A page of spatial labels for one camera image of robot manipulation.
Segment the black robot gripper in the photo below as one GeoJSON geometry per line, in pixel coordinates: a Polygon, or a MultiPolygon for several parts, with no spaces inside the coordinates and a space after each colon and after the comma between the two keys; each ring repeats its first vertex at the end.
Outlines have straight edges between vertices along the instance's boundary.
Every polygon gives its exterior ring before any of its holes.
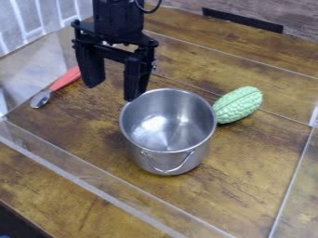
{"type": "MultiPolygon", "coordinates": [[[[105,59],[98,54],[113,45],[138,46],[140,50],[153,51],[160,43],[144,33],[145,15],[154,8],[145,7],[145,0],[93,0],[94,21],[74,20],[73,40],[83,83],[89,88],[106,79],[105,59]]],[[[129,57],[125,62],[125,100],[134,101],[146,91],[152,66],[142,60],[129,57]]]]}

